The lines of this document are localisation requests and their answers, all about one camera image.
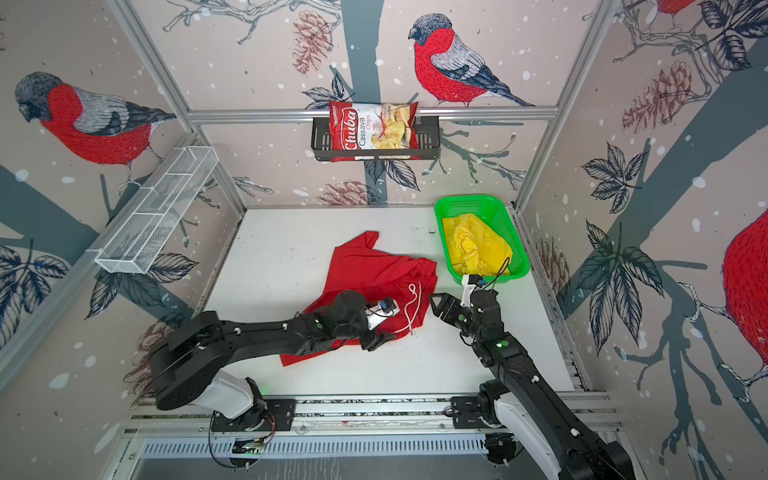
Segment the red shorts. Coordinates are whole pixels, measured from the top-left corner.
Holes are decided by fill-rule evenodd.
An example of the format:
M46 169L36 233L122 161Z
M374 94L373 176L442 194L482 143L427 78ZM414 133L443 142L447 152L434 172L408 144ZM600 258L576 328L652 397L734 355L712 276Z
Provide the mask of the red shorts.
M376 250L378 238L377 232L367 231L336 247L322 294L304 311L328 306L347 290L362 294L369 303L391 298L400 312L383 321L378 331L393 333L399 340L423 325L437 284L437 264Z

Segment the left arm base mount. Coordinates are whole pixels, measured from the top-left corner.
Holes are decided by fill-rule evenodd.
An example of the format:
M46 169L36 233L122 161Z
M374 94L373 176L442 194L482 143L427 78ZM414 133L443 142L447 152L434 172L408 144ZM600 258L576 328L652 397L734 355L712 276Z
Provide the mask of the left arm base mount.
M245 378L251 405L240 415L227 417L224 412L214 413L212 431L216 433L287 432L292 428L297 400L294 398L266 399L256 382Z

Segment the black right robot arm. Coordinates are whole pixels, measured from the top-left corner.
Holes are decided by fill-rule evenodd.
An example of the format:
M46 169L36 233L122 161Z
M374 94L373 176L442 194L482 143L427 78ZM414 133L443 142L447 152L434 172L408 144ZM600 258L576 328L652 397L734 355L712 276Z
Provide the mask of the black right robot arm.
M475 290L469 303L448 294L430 297L433 314L471 339L494 379L478 403L491 425L506 427L548 479L633 479L631 458L582 422L539 373L522 343L506 330L494 290Z

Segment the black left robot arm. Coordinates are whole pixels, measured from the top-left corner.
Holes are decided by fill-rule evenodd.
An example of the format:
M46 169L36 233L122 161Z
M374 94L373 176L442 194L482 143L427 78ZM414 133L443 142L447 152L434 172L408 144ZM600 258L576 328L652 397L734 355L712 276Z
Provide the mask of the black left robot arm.
M344 291L315 312L273 322L225 321L205 311L155 344L149 355L155 406L161 411L190 404L238 419L259 410L255 382L224 368L272 355L309 356L357 341L373 351L396 338L378 327L400 312L392 298L369 303L356 291Z

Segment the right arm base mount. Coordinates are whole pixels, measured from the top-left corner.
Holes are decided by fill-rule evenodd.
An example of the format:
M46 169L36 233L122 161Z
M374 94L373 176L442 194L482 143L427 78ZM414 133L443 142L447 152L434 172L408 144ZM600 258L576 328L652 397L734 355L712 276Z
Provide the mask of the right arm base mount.
M484 382L475 395L452 397L444 415L451 418L453 427L459 430L503 428L496 415L495 402L507 393L509 389L497 380Z

